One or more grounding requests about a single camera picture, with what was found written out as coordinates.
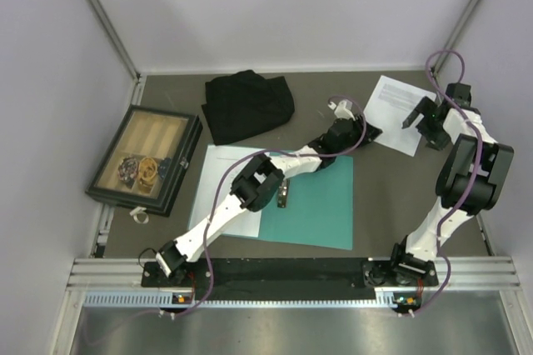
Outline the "black folder clip mechanism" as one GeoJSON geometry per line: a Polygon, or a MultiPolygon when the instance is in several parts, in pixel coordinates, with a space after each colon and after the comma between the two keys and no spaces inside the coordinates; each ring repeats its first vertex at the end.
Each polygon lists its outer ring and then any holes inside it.
{"type": "Polygon", "coordinates": [[[278,188],[276,197],[276,205],[278,208],[286,208],[290,183],[291,181],[289,179],[285,179],[278,188]]]}

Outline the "teal file folder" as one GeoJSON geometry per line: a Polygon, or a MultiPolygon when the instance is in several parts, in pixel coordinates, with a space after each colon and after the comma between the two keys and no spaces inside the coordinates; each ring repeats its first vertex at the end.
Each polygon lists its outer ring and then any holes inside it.
{"type": "Polygon", "coordinates": [[[330,167],[290,180],[286,206],[271,201],[262,210],[262,241],[353,248],[354,162],[339,157],[330,167]]]}

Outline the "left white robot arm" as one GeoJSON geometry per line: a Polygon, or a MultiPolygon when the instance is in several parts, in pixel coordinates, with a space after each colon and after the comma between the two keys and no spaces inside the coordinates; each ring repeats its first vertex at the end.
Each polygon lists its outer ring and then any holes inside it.
{"type": "Polygon", "coordinates": [[[242,214],[258,213],[275,197],[283,181],[328,168],[336,158],[374,142],[383,131],[362,115],[338,118],[319,137],[294,152],[260,150],[236,162],[243,169],[220,199],[217,186],[209,213],[190,231],[165,243],[156,253],[160,275],[171,285],[188,278],[188,263],[196,262],[242,214]]]}

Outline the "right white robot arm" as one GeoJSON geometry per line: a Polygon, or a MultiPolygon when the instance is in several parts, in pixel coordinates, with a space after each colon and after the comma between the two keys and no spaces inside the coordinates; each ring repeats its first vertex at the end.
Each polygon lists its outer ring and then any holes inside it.
{"type": "Polygon", "coordinates": [[[431,148],[452,149],[436,180],[436,203],[421,225],[393,248],[388,272],[400,286],[433,283],[434,261],[465,222],[495,205],[514,157],[497,142],[471,106],[469,85],[447,86],[441,104],[422,98],[402,127],[415,125],[431,148]]]}

